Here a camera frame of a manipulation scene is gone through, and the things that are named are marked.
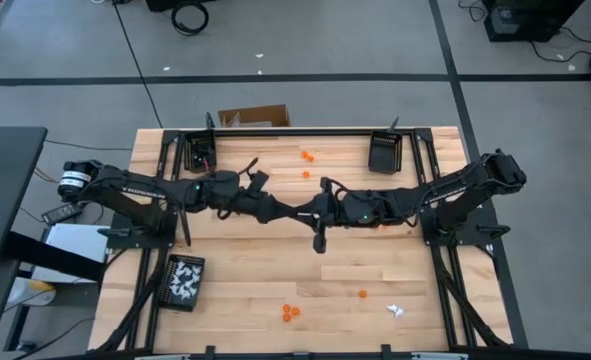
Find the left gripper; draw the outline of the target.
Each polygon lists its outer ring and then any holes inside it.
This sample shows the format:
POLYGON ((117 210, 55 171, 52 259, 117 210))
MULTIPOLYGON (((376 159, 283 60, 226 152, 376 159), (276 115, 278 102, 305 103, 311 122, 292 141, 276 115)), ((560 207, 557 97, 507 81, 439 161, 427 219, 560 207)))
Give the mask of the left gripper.
POLYGON ((249 192, 248 187, 240 185, 240 177, 239 173, 227 170, 209 175, 209 207, 217 211, 220 220, 229 218, 232 213, 254 216, 263 224, 273 219, 300 219, 298 207, 276 200, 263 190, 249 192))

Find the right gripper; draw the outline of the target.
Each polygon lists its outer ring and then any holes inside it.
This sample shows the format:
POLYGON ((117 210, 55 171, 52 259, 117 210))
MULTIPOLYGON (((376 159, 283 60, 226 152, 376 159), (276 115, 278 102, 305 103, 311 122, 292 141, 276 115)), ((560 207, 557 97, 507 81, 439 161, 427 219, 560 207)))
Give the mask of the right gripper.
MULTIPOLYGON (((366 191, 331 191, 331 203, 328 226, 379 226, 395 221, 392 203, 383 192, 366 191)), ((299 212, 302 221, 317 224, 324 220, 320 214, 328 211, 327 198, 313 198, 301 205, 299 212)))

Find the black plastic mesh basket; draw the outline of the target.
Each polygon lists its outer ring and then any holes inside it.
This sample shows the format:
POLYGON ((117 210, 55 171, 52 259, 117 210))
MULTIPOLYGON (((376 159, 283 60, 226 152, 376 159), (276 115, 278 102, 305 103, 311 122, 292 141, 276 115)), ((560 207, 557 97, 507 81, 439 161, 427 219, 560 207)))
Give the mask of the black plastic mesh basket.
POLYGON ((402 135, 372 131, 368 167, 372 172, 394 174, 401 171, 402 135))
POLYGON ((199 291, 200 291, 200 286, 201 286, 201 280, 202 280, 202 276, 204 275, 205 272, 205 264, 206 264, 206 260, 204 258, 200 258, 200 257, 193 257, 193 256, 182 256, 182 255, 176 255, 176 254, 172 254, 169 256, 168 259, 168 263, 164 272, 164 277, 162 279, 162 283, 161 283, 161 294, 159 295, 158 298, 158 305, 162 308, 168 308, 168 309, 173 309, 173 310, 177 310, 177 311, 184 311, 184 312, 192 312, 197 304, 198 301, 198 296, 199 296, 199 291), (181 275, 182 274, 197 274, 194 273, 193 271, 191 273, 184 271, 184 266, 182 267, 181 270, 176 270, 175 269, 175 264, 177 262, 183 262, 183 265, 185 266, 185 264, 189 264, 191 266, 193 265, 199 265, 202 267, 201 272, 199 273, 200 275, 200 281, 197 283, 192 283, 191 279, 189 281, 177 281, 173 279, 173 274, 178 272, 181 275), (172 291, 170 289, 170 286, 173 283, 179 283, 179 289, 177 291, 172 291), (192 294, 189 289, 186 292, 181 292, 180 291, 180 287, 183 283, 188 283, 190 286, 193 285, 197 288, 197 292, 192 294), (168 301, 166 296, 169 292, 173 292, 177 295, 177 297, 171 301, 168 301), (180 298, 180 294, 185 293, 187 295, 187 298, 185 298, 183 301, 180 298), (189 294, 194 295, 195 296, 195 300, 194 301, 188 301, 188 296, 189 294))
POLYGON ((216 168, 215 132, 212 129, 187 132, 183 138, 185 157, 184 167, 192 173, 208 172, 203 159, 208 160, 210 170, 216 168))

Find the brown cardboard box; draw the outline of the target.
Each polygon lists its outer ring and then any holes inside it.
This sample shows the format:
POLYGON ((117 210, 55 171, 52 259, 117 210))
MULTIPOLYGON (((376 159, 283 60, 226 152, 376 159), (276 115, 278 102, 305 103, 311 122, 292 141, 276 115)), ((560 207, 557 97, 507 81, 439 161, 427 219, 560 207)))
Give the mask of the brown cardboard box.
POLYGON ((290 127, 291 121, 285 105, 220 110, 220 123, 225 128, 290 127))

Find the white box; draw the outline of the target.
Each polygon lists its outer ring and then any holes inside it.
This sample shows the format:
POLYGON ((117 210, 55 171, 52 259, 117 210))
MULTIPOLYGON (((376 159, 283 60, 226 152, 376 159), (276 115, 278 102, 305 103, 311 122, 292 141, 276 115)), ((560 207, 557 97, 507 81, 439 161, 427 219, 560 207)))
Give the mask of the white box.
MULTIPOLYGON (((99 233, 108 229, 105 225, 80 225, 59 223, 46 232, 45 243, 88 259, 105 263, 107 257, 107 238, 99 233)), ((35 266, 32 280, 51 284, 57 283, 93 283, 93 280, 79 279, 76 276, 35 266)))

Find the black power adapter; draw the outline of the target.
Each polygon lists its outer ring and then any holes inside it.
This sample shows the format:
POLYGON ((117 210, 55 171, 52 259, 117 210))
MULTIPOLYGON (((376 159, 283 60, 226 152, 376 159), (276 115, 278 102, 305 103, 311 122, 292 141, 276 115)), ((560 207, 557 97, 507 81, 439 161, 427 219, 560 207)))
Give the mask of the black power adapter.
POLYGON ((75 203, 65 203, 62 206, 41 214, 42 220, 49 226, 69 220, 82 213, 82 209, 75 203))

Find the black desk crossbar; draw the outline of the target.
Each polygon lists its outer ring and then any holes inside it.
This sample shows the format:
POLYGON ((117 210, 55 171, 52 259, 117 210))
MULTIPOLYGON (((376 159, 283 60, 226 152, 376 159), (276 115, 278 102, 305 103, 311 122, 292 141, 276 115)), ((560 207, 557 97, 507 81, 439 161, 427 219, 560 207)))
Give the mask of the black desk crossbar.
POLYGON ((14 231, 7 236, 0 255, 96 282, 101 282, 105 273, 103 262, 56 248, 14 231))

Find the yellow object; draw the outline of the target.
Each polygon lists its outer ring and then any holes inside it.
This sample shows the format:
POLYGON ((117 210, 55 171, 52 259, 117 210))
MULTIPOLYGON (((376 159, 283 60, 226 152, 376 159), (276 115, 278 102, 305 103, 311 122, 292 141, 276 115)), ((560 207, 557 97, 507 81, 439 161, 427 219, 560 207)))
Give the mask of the yellow object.
POLYGON ((55 287, 41 280, 30 279, 28 282, 32 297, 54 297, 56 295, 55 287))

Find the white bag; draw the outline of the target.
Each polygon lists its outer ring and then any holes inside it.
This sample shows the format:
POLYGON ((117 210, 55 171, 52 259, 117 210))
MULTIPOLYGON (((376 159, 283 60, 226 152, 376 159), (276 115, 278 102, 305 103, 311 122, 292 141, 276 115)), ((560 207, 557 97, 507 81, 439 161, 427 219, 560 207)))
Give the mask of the white bag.
POLYGON ((51 303, 54 297, 32 297, 28 282, 30 279, 16 277, 12 285, 7 305, 23 304, 26 306, 46 306, 51 303))

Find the black equipment cart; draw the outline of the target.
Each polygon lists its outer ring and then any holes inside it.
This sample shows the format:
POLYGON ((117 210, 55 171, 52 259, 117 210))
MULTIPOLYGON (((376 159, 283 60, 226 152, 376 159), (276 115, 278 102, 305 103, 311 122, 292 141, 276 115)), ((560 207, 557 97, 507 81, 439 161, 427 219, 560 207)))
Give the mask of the black equipment cart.
POLYGON ((548 42, 585 0, 482 0, 490 42, 548 42))

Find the black desk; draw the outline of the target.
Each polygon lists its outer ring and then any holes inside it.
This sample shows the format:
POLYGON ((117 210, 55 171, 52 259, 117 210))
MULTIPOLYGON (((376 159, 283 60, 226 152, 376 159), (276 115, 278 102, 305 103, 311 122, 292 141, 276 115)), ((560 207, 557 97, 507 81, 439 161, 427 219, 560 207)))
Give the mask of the black desk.
POLYGON ((0 253, 47 135, 44 127, 0 127, 0 253))

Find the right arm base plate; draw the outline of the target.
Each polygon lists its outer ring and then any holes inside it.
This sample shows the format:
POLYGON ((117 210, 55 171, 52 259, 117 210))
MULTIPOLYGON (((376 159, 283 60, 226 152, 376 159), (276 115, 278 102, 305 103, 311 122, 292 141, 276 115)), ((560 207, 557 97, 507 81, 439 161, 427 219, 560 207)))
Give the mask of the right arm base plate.
POLYGON ((420 216, 424 241, 429 246, 489 245, 511 228, 498 225, 491 214, 476 208, 463 221, 451 226, 439 223, 436 210, 426 209, 420 216))

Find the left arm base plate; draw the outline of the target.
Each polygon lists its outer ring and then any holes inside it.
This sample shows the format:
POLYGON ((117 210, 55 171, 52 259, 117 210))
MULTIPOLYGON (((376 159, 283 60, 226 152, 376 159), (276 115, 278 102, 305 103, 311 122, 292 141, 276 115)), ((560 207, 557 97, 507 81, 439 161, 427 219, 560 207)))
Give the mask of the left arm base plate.
POLYGON ((177 217, 173 213, 163 216, 158 231, 135 225, 126 216, 115 213, 111 226, 99 229, 98 233, 107 238, 107 247, 111 249, 160 249, 174 246, 176 228, 177 217))

